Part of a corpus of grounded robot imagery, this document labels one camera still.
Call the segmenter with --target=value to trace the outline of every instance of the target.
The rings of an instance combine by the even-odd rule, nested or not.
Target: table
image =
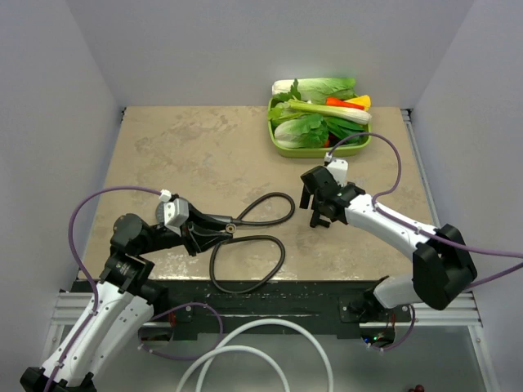
[[[372,108],[371,114],[373,132],[394,142],[404,168],[397,191],[380,201],[417,221],[431,222],[400,110]],[[290,194],[298,205],[300,175],[323,161],[283,158],[267,133],[264,106],[128,107],[105,186],[169,189],[202,212],[230,216],[273,191]],[[370,194],[390,188],[396,178],[394,154],[376,138],[347,160],[349,179]],[[153,224],[158,202],[154,195],[135,191],[101,196],[84,260],[93,276],[100,274],[109,255],[114,221],[133,212]],[[274,199],[247,218],[269,220],[287,210],[284,200]],[[275,279],[373,280],[411,271],[409,260],[363,230],[339,222],[329,229],[312,229],[311,213],[297,208],[294,217],[282,225],[239,228],[235,236],[271,234],[284,243],[287,259]],[[210,251],[191,257],[185,248],[177,247],[145,257],[155,263],[151,278],[208,279],[209,256]],[[278,248],[269,242],[224,246],[217,258],[217,278],[260,279],[278,258]]]

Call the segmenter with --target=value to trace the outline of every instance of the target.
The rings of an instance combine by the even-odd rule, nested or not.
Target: green plastic container
[[[273,102],[272,98],[269,101],[269,109],[275,106],[276,103]],[[330,147],[321,148],[321,149],[289,149],[287,147],[282,147],[275,140],[275,130],[272,129],[272,124],[270,120],[267,120],[269,123],[269,135],[272,143],[275,145],[278,150],[278,154],[287,157],[287,158],[323,158],[325,154],[330,151]],[[365,132],[370,131],[370,124],[364,125]],[[358,145],[342,145],[336,149],[334,155],[337,157],[349,157],[351,155],[356,155],[359,153],[366,145],[370,143],[370,136],[364,136],[362,142]]]

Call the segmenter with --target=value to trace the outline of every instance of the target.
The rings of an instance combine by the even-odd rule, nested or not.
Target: orange carrot
[[[345,102],[344,100],[339,100],[338,98],[329,97],[325,100],[327,106],[341,106],[343,108],[353,108],[359,110],[365,110],[365,107],[358,104],[353,104],[351,102]]]

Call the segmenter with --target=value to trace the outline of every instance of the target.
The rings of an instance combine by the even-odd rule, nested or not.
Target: white tube
[[[327,357],[327,354],[325,353],[323,347],[321,344],[312,336],[310,332],[308,332],[304,327],[301,327],[295,323],[291,323],[287,320],[280,320],[278,318],[264,318],[261,320],[252,321],[251,323],[246,323],[242,325],[241,327],[236,328],[233,332],[231,332],[229,335],[227,335],[223,341],[220,342],[220,344],[217,346],[217,349],[223,347],[227,343],[229,343],[232,339],[234,339],[236,336],[238,336],[240,333],[247,331],[248,329],[260,327],[261,325],[281,325],[283,327],[289,327],[292,328],[294,331],[300,332],[304,337],[306,337],[313,346],[318,350],[318,353],[320,353],[320,357],[324,360],[325,369],[327,370],[327,381],[328,381],[328,392],[334,391],[334,377],[333,377],[333,369],[330,366],[329,358]],[[198,384],[196,385],[196,392],[201,392],[202,385],[203,385],[203,379],[205,378],[205,375],[207,374],[207,370],[209,369],[209,366],[211,366],[212,359],[209,359],[203,366],[202,372],[199,374],[198,377]]]
[[[205,355],[202,355],[198,360],[196,360],[192,365],[190,365],[190,367],[183,374],[183,376],[180,379],[180,382],[178,383],[177,392],[181,392],[181,389],[189,379],[190,375],[193,374],[194,370],[196,370],[199,365],[201,365],[207,360],[212,360],[216,355],[228,353],[231,351],[251,353],[257,355],[262,359],[265,359],[278,373],[279,378],[281,378],[281,382],[284,384],[285,392],[290,392],[287,377],[285,377],[284,372],[281,370],[281,367],[279,367],[276,361],[269,355],[265,354],[263,351],[254,349],[253,347],[247,347],[246,345],[230,345],[228,347],[216,348],[213,351],[209,351]]]

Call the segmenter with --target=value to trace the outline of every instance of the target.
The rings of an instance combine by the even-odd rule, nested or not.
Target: gray floor
[[[216,336],[169,344],[165,350],[196,354]],[[484,392],[472,343],[464,327],[418,327],[399,348],[383,355],[366,350],[361,341],[318,336],[334,372],[334,390],[406,392],[416,384],[426,392]],[[283,369],[292,391],[326,391],[324,365],[302,336],[242,335],[235,345],[250,345],[268,353]],[[100,392],[174,391],[189,363],[173,362],[138,351],[131,342],[96,381]],[[184,392],[194,391],[194,374]],[[203,392],[279,392],[281,381],[263,360],[250,354],[227,353],[213,363]]]

